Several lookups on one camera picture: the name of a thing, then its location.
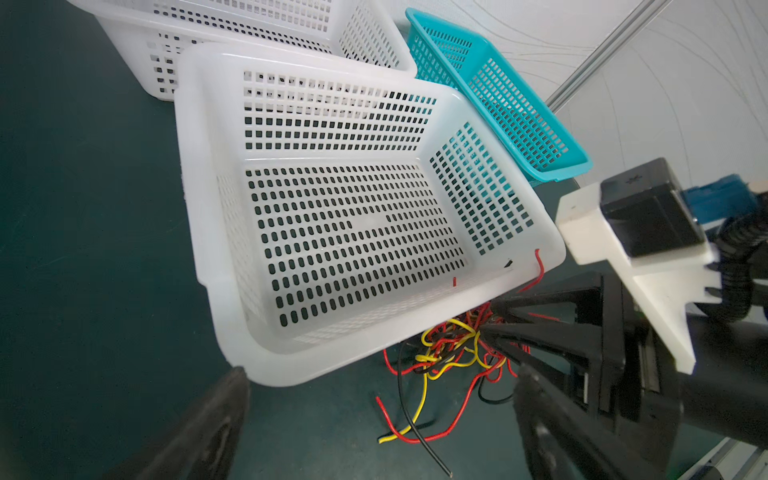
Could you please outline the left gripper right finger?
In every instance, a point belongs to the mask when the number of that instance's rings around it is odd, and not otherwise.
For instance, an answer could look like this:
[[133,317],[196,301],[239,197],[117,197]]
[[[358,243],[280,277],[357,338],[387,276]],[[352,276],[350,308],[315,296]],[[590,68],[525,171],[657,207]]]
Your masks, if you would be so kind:
[[665,473],[625,446],[528,365],[520,367],[514,409],[534,479],[663,479]]

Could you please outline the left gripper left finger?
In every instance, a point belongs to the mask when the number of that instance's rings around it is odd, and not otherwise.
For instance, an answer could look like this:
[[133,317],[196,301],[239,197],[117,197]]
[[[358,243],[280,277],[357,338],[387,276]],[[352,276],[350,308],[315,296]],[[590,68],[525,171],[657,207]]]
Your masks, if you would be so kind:
[[234,367],[170,430],[111,468],[105,479],[226,479],[250,405],[245,370]]

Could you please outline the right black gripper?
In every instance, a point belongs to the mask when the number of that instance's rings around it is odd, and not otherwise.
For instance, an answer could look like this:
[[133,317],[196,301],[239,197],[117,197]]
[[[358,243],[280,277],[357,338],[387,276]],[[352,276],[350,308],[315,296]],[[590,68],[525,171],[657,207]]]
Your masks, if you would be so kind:
[[494,300],[483,342],[527,364],[641,456],[669,455],[686,422],[767,445],[767,328],[688,318],[696,364],[674,358],[614,274]]

